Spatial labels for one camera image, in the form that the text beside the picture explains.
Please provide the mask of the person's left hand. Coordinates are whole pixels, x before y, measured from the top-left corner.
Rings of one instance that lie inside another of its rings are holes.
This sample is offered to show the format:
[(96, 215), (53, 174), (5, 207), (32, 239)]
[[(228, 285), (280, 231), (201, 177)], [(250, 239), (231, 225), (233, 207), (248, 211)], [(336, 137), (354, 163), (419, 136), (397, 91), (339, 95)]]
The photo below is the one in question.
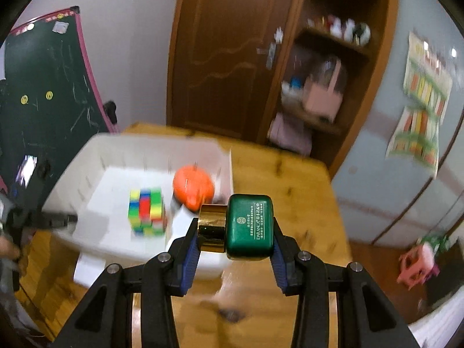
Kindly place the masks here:
[(0, 258), (16, 260), (21, 257), (21, 249), (5, 236), (0, 236)]

